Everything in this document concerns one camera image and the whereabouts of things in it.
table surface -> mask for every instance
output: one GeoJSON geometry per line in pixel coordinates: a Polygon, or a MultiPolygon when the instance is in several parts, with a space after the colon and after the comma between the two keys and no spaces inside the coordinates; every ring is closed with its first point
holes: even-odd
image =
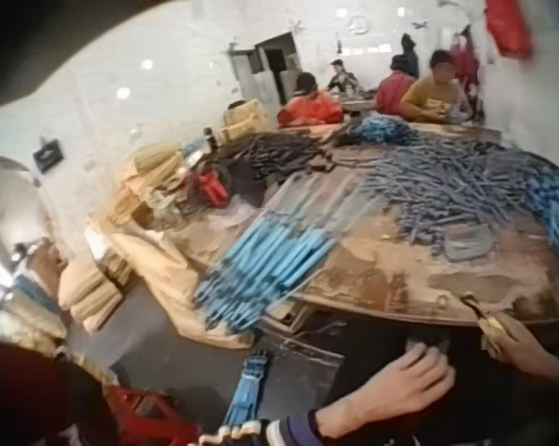
{"type": "MultiPolygon", "coordinates": [[[[498,137],[497,132],[471,127],[414,126],[460,138],[498,137]]],[[[333,129],[324,125],[311,128],[311,133],[324,138],[333,129]]],[[[364,150],[350,150],[348,156],[353,152],[369,156],[364,150]]],[[[343,168],[337,168],[328,175],[337,180],[343,174],[343,168]]],[[[517,221],[521,233],[515,226],[499,230],[486,257],[450,263],[443,256],[432,257],[429,247],[409,244],[398,235],[393,214],[367,216],[318,266],[320,272],[300,297],[380,318],[475,325],[473,312],[459,301],[460,295],[471,292],[486,310],[513,308],[527,323],[559,321],[559,260],[534,219],[517,221]]],[[[171,234],[206,266],[241,230],[212,230],[205,218],[171,234]]]]}

yellow shirt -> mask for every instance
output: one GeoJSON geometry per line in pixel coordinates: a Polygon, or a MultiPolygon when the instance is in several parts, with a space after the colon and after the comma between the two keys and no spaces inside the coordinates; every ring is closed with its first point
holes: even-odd
{"type": "Polygon", "coordinates": [[[451,107],[459,104],[465,108],[467,98],[455,82],[440,85],[432,76],[416,81],[401,99],[399,109],[401,115],[410,121],[424,121],[422,110],[436,110],[449,113],[451,107]]]}

ceiling light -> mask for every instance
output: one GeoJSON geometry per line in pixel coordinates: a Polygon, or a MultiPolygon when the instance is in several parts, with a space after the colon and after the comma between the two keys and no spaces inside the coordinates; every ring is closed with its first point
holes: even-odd
{"type": "Polygon", "coordinates": [[[118,99],[123,99],[123,100],[129,99],[130,96],[131,96],[131,90],[126,86],[122,86],[121,88],[116,90],[116,97],[118,99]]]}

worktable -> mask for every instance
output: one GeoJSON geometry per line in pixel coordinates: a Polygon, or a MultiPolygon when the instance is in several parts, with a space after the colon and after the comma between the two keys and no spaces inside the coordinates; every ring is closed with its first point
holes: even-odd
{"type": "MultiPolygon", "coordinates": [[[[456,125],[413,125],[447,137],[497,139],[497,132],[456,125]]],[[[311,127],[324,138],[334,126],[311,127]]],[[[336,149],[348,156],[376,157],[381,148],[336,149]]],[[[338,167],[329,176],[345,173],[338,167]]],[[[475,325],[473,312],[459,296],[473,293],[485,310],[513,308],[527,323],[559,321],[559,259],[544,228],[531,217],[499,230],[489,254],[475,261],[449,263],[430,248],[409,244],[397,234],[394,212],[370,215],[318,266],[319,274],[299,295],[305,302],[379,318],[441,325],[475,325]]],[[[172,234],[204,266],[214,261],[239,233],[211,230],[206,220],[172,234]]]]}

yellow tool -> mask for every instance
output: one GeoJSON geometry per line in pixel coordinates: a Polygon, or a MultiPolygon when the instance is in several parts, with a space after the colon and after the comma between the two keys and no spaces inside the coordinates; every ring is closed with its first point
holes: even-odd
{"type": "Polygon", "coordinates": [[[461,302],[471,308],[475,316],[477,317],[477,324],[484,333],[482,338],[482,349],[487,349],[490,346],[492,352],[497,356],[497,358],[502,358],[501,348],[496,343],[496,339],[501,335],[513,338],[505,330],[500,322],[494,316],[488,316],[483,309],[480,308],[479,302],[475,299],[474,295],[471,293],[466,293],[460,297],[461,302]]]}

